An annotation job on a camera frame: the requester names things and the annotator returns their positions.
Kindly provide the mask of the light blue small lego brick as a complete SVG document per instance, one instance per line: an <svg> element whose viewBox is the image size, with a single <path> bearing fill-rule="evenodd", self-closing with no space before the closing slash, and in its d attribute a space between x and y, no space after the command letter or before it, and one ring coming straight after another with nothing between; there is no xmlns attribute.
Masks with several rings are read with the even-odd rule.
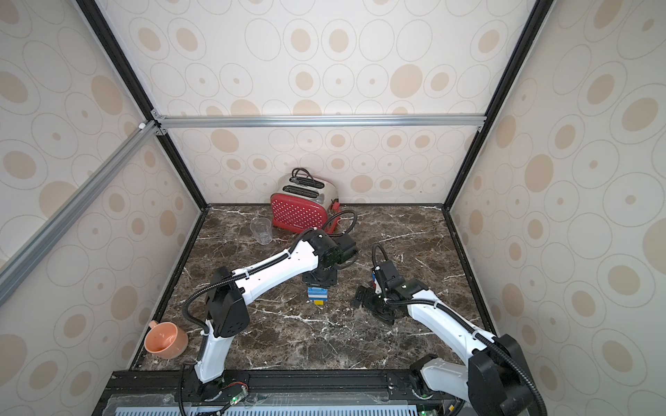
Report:
<svg viewBox="0 0 666 416"><path fill-rule="evenodd" d="M319 288L319 287L310 287L310 288L308 288L308 293L326 294L326 293L328 293L328 290L324 289L324 288Z"/></svg>

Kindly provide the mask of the horizontal aluminium rail back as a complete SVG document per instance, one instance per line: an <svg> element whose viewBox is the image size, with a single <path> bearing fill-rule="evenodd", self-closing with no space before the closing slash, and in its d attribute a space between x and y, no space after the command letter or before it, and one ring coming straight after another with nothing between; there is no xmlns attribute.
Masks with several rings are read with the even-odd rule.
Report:
<svg viewBox="0 0 666 416"><path fill-rule="evenodd" d="M329 114L166 116L156 121L163 128L393 128L483 127L484 114Z"/></svg>

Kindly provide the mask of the diagonal aluminium rail left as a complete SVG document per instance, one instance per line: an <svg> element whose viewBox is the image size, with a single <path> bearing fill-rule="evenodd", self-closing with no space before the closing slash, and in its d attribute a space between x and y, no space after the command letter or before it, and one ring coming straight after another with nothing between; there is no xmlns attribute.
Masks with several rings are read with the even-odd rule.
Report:
<svg viewBox="0 0 666 416"><path fill-rule="evenodd" d="M1 270L1 303L6 303L76 220L95 202L128 161L156 135L156 121L148 121L104 161L55 214L17 251Z"/></svg>

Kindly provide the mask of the clear plastic cup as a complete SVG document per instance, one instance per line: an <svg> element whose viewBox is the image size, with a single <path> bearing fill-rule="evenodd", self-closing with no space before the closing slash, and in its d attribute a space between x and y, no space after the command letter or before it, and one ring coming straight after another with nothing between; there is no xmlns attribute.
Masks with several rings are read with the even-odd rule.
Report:
<svg viewBox="0 0 666 416"><path fill-rule="evenodd" d="M272 220L270 218L255 218L250 223L253 237L259 244L267 245L272 242Z"/></svg>

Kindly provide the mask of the red polka dot toaster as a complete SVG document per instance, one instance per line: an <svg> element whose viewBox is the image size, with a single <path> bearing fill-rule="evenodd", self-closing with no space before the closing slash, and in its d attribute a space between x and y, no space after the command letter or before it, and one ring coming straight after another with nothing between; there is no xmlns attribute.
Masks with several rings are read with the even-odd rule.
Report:
<svg viewBox="0 0 666 416"><path fill-rule="evenodd" d="M282 177L271 196L272 225L300 233L309 228L332 232L340 212L338 189L329 181L316 178L305 168L295 168Z"/></svg>

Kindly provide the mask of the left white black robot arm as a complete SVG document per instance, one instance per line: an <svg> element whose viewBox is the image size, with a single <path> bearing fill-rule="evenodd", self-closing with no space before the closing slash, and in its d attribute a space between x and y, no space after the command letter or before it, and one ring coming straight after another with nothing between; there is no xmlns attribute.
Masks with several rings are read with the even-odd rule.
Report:
<svg viewBox="0 0 666 416"><path fill-rule="evenodd" d="M300 232L287 249L270 258L233 271L215 270L211 284L187 298L182 316L200 327L202 341L194 374L181 376L180 398L186 386L195 387L206 400L219 394L221 389L213 383L225 372L234 337L250 323L248 306L265 292L297 276L317 292L338 284L338 272L352 266L358 257L350 235L357 219L352 210L340 211L322 227Z"/></svg>

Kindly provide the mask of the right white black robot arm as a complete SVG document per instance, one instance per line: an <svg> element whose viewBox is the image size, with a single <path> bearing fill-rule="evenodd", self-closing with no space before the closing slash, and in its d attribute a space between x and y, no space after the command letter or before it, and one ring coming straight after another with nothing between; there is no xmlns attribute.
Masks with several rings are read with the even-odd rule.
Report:
<svg viewBox="0 0 666 416"><path fill-rule="evenodd" d="M416 397L436 393L452 396L445 415L457 415L470 406L478 415L546 415L546 402L534 381L520 345L511 336L496 336L481 329L442 302L423 282L404 279L385 258L381 244L371 250L372 284L360 286L352 302L380 322L392 325L410 317L437 335L461 360L446 362L426 355L410 367Z"/></svg>

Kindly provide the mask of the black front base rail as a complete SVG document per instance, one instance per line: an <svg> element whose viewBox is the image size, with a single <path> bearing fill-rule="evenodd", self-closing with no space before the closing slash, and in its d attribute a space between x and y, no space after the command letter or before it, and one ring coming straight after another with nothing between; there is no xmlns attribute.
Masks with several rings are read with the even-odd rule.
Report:
<svg viewBox="0 0 666 416"><path fill-rule="evenodd" d="M473 415L448 393L417 396L411 373L389 370L233 370L208 388L186 371L112 374L95 415Z"/></svg>

